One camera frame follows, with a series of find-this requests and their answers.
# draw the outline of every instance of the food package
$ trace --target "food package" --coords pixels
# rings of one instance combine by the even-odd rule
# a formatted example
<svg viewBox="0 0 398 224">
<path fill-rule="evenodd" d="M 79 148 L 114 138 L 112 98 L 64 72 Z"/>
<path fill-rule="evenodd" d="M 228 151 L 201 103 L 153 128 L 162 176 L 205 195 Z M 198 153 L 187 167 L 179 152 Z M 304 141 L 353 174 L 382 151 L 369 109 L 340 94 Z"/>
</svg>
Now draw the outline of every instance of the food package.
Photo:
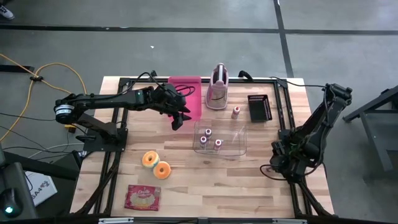
<svg viewBox="0 0 398 224">
<path fill-rule="evenodd" d="M 129 185 L 124 208 L 158 211 L 160 190 L 160 187 Z"/>
</svg>

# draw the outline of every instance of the gray floor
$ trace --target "gray floor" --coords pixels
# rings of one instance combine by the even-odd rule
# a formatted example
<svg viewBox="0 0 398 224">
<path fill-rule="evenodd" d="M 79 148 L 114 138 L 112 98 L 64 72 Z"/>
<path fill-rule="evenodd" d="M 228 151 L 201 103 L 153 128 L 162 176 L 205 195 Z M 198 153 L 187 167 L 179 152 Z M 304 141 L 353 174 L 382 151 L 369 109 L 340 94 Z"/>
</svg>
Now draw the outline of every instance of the gray floor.
<svg viewBox="0 0 398 224">
<path fill-rule="evenodd" d="M 7 6 L 16 15 L 8 24 L 278 28 L 272 0 L 15 0 Z M 280 0 L 280 7 L 286 29 L 398 29 L 394 0 Z M 341 116 L 398 83 L 398 35 L 287 35 L 287 44 L 295 77 L 307 84 L 338 83 L 354 90 L 353 103 Z M 246 70 L 255 77 L 286 77 L 279 34 L 0 30 L 0 53 L 36 68 L 50 62 L 71 65 L 93 93 L 99 92 L 105 75 L 137 75 L 154 69 L 159 75 L 206 76 L 218 62 L 224 62 L 232 75 Z M 42 75 L 54 85 L 82 92 L 77 77 L 65 68 L 48 68 Z M 1 112 L 19 114 L 28 85 L 27 75 L 2 73 Z M 307 92 L 314 110 L 322 92 L 311 88 Z M 53 102 L 64 96 L 38 83 L 25 115 L 53 118 Z M 13 121 L 2 117 L 0 125 L 9 127 Z M 56 122 L 24 119 L 14 130 L 45 147 L 67 141 L 63 126 Z M 72 135 L 69 139 L 77 142 Z M 325 164 L 336 214 L 398 222 L 398 182 L 363 179 L 379 172 L 381 165 L 360 120 L 346 124 L 339 119 L 327 141 Z M 14 134 L 2 146 L 36 147 Z"/>
</svg>

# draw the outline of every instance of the clear plastic bin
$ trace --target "clear plastic bin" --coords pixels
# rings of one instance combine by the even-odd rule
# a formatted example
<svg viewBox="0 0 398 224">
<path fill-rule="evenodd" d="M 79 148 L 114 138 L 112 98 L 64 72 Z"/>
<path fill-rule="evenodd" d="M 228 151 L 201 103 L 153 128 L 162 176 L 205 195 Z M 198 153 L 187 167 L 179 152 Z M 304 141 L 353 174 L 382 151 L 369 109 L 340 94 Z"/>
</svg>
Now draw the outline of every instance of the clear plastic bin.
<svg viewBox="0 0 398 224">
<path fill-rule="evenodd" d="M 211 139 L 205 145 L 200 143 L 200 138 L 205 136 L 206 129 L 211 129 Z M 215 149 L 215 141 L 222 140 L 221 147 Z M 247 151 L 246 126 L 236 124 L 220 124 L 211 121 L 197 121 L 193 137 L 193 150 L 200 154 L 215 156 L 242 156 Z"/>
</svg>

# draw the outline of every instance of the orange donut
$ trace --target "orange donut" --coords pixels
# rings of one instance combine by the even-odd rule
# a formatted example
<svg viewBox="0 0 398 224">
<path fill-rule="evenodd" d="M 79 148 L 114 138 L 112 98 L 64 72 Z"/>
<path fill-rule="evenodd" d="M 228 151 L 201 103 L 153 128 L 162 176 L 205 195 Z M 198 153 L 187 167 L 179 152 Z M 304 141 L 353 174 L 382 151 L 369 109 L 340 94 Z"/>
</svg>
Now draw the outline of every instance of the orange donut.
<svg viewBox="0 0 398 224">
<path fill-rule="evenodd" d="M 153 168 L 160 161 L 159 155 L 155 151 L 149 151 L 142 157 L 142 165 L 147 168 Z"/>
<path fill-rule="evenodd" d="M 160 161 L 154 168 L 154 175 L 160 180 L 166 179 L 171 172 L 170 165 L 164 161 Z"/>
</svg>

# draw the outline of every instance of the green light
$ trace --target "green light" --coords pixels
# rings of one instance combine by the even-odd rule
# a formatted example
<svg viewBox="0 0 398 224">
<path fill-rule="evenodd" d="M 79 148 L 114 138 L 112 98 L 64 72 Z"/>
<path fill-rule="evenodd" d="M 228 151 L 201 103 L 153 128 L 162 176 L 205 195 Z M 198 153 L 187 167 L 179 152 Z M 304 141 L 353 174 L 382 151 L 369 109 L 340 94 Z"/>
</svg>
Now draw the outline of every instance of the green light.
<svg viewBox="0 0 398 224">
<path fill-rule="evenodd" d="M 12 210 L 13 210 L 13 209 L 12 209 L 11 207 L 7 207 L 7 208 L 6 208 L 6 212 L 7 212 L 7 213 L 11 213 Z"/>
</svg>

